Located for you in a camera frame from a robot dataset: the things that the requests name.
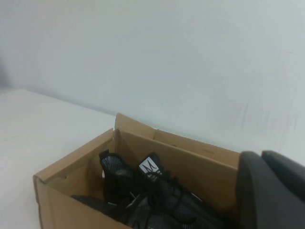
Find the shoe tongue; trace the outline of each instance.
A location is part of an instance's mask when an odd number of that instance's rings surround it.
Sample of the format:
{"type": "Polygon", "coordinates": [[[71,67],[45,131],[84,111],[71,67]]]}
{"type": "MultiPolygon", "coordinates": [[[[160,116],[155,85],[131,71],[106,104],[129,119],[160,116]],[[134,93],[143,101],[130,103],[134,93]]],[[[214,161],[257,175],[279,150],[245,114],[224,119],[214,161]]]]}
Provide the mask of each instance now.
{"type": "MultiPolygon", "coordinates": [[[[162,174],[163,168],[160,163],[160,159],[156,153],[150,153],[138,166],[138,171],[142,174],[155,172],[162,174]]],[[[149,174],[147,177],[151,178],[153,181],[157,179],[156,176],[149,174]]]]}

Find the white wall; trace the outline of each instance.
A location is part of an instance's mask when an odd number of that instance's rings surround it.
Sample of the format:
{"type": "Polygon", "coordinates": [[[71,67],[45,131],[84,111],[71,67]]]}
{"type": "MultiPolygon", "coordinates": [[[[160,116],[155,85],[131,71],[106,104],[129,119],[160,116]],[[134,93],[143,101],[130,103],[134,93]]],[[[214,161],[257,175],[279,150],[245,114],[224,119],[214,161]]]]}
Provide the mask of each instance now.
{"type": "Polygon", "coordinates": [[[1,0],[2,81],[305,164],[305,2],[1,0]]]}

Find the shoelace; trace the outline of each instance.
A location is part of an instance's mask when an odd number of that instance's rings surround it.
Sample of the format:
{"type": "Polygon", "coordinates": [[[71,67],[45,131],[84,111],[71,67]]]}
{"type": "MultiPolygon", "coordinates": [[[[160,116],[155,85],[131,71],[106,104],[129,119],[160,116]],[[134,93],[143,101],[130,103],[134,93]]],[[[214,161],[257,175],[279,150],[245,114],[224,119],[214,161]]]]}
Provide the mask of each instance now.
{"type": "Polygon", "coordinates": [[[158,198],[158,203],[160,205],[160,208],[163,212],[165,212],[166,214],[170,215],[171,217],[173,217],[174,219],[176,219],[179,223],[182,223],[182,224],[192,224],[196,221],[196,217],[192,217],[191,219],[189,220],[186,220],[186,221],[183,221],[179,218],[177,218],[175,215],[174,215],[174,211],[179,207],[179,205],[181,204],[182,202],[182,198],[184,197],[185,195],[185,188],[179,183],[179,180],[177,177],[174,177],[174,178],[171,178],[171,173],[169,171],[163,171],[162,174],[160,173],[157,173],[157,172],[148,172],[145,174],[145,183],[144,185],[147,185],[149,188],[150,188],[150,191],[154,193],[155,196],[157,196],[158,198]],[[166,181],[167,183],[169,184],[172,184],[173,185],[173,191],[175,190],[176,187],[179,188],[180,190],[180,195],[178,197],[178,200],[177,202],[175,203],[175,205],[171,208],[171,209],[167,209],[166,207],[162,206],[162,204],[160,203],[163,203],[163,194],[161,193],[161,190],[160,188],[158,187],[158,182],[156,182],[156,184],[152,184],[152,181],[151,181],[151,175],[154,175],[156,176],[157,178],[159,178],[160,180],[164,180],[166,181]]]}

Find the black shoelace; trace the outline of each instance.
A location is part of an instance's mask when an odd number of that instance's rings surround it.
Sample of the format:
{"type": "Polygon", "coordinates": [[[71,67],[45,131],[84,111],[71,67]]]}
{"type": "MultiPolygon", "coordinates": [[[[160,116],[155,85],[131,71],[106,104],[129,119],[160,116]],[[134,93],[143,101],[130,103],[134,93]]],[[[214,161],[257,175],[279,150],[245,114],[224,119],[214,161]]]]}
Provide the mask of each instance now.
{"type": "Polygon", "coordinates": [[[176,219],[179,223],[181,224],[192,224],[196,221],[196,217],[192,217],[189,220],[181,220],[179,218],[177,218],[174,214],[175,210],[179,207],[179,205],[182,202],[182,198],[184,197],[186,190],[185,188],[179,183],[178,178],[174,177],[171,178],[171,173],[169,171],[163,171],[162,173],[158,173],[158,172],[148,172],[145,174],[145,182],[144,185],[147,186],[147,189],[149,189],[153,195],[157,198],[157,202],[158,202],[158,207],[160,208],[160,210],[168,215],[170,215],[171,217],[173,217],[174,219],[176,219]],[[180,194],[178,197],[177,202],[175,203],[175,205],[168,209],[165,206],[163,206],[161,203],[164,202],[163,200],[163,193],[160,190],[159,184],[158,182],[160,180],[164,180],[166,181],[168,184],[171,184],[173,186],[173,193],[175,191],[176,188],[179,188],[180,190],[180,194]]]}

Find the box flap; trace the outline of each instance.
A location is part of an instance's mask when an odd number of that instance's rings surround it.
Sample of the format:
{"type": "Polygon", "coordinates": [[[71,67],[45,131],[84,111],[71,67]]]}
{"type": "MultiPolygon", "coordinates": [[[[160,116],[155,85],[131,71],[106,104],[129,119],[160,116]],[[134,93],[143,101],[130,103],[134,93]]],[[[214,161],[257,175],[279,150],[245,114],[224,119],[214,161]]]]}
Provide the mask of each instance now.
{"type": "Polygon", "coordinates": [[[129,133],[141,135],[150,139],[153,139],[156,131],[154,128],[140,123],[120,113],[116,115],[115,129],[124,130],[129,133]]]}
{"type": "Polygon", "coordinates": [[[55,177],[65,176],[67,171],[79,167],[82,163],[92,158],[95,154],[100,153],[104,146],[112,141],[114,135],[113,129],[106,131],[74,152],[56,161],[42,171],[33,176],[34,188],[37,198],[37,180],[46,184],[55,177]]]}
{"type": "Polygon", "coordinates": [[[158,142],[163,142],[238,168],[240,154],[232,150],[191,140],[189,138],[174,135],[162,130],[156,131],[154,139],[158,142]]]}
{"type": "Polygon", "coordinates": [[[238,168],[240,154],[237,152],[157,130],[120,113],[116,115],[115,128],[203,155],[228,166],[238,168]]]}

